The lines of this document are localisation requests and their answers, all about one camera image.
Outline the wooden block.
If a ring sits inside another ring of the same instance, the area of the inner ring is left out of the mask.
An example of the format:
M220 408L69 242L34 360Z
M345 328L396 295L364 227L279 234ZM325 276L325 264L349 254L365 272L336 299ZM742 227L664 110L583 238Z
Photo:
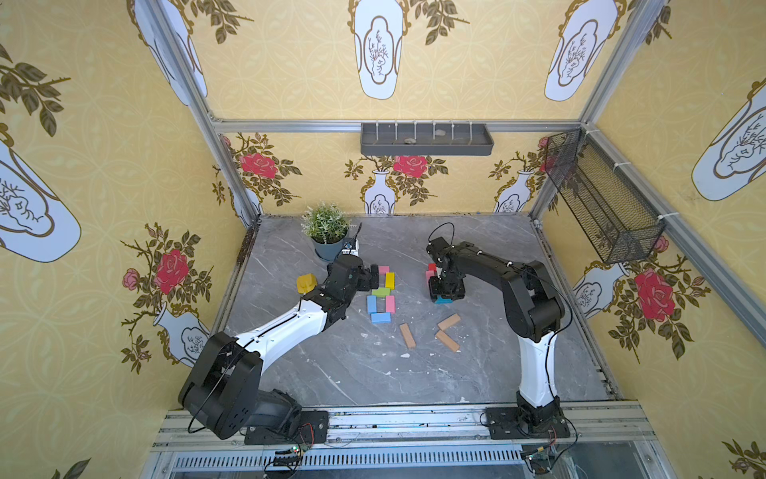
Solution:
M457 313L455 313L454 315L450 315L450 317L447 317L446 319L444 319L444 321L440 321L440 323L438 323L438 329L440 329L441 331L446 331L447 329L450 329L451 327L458 325L460 321L462 321L460 315L457 315Z
M415 349L417 347L417 343L409 325L407 325L407 323L403 323L402 325L400 325L399 329L407 348Z
M440 341L440 343L444 344L450 351L452 352L459 352L460 351L460 345L459 343L452 339L450 335L447 335L445 331L437 331L435 335L436 339Z

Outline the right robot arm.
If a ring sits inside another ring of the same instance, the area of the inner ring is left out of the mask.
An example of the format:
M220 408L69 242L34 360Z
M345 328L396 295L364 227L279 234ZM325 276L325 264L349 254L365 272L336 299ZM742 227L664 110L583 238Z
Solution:
M490 436L550 443L569 438L572 431L555 385L555 349L565 307L545 265L515 263L443 237L428 241L427 253L436 267L428 281L432 301L464 299L464 278L476 277L502 293L506 321L518 337L522 377L516 404L485 410L482 423Z

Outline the light blue block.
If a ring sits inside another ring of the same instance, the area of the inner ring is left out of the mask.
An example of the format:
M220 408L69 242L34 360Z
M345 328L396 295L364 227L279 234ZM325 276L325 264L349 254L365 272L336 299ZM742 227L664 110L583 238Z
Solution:
M377 297L375 297L374 295L369 295L366 298L366 307L367 307L367 313L369 315L376 315L376 313L378 313Z
M370 317L373 325L387 325L392 321L391 313L372 313Z

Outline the green block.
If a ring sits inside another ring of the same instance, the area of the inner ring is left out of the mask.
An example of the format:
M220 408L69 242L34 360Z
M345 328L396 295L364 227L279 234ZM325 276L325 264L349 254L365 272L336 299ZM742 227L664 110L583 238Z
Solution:
M392 291L388 287L379 287L378 289L373 289L371 293L373 297L389 297Z

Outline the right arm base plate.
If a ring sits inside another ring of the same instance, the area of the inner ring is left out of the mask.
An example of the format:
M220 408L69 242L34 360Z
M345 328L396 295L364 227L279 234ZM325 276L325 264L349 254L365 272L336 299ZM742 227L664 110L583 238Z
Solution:
M490 407L483 416L482 422L493 440L540 439L554 442L572 436L569 423L556 401L541 407L526 403L514 407Z

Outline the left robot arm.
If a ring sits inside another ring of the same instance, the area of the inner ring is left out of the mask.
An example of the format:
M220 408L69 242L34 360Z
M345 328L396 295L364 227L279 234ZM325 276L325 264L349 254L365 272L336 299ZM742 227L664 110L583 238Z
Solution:
M261 389L261 375L277 359L345 319L357 293L379 286L379 267L343 253L327 266L327 278L295 307L247 333L212 335L179 393L179 404L219 439L245 428L295 437L302 406L278 389Z

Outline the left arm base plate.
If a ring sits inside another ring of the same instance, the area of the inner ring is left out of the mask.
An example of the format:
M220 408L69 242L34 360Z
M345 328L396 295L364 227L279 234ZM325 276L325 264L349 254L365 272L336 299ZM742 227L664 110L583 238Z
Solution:
M245 445L324 444L329 431L327 410L303 410L283 429L251 426L245 433Z

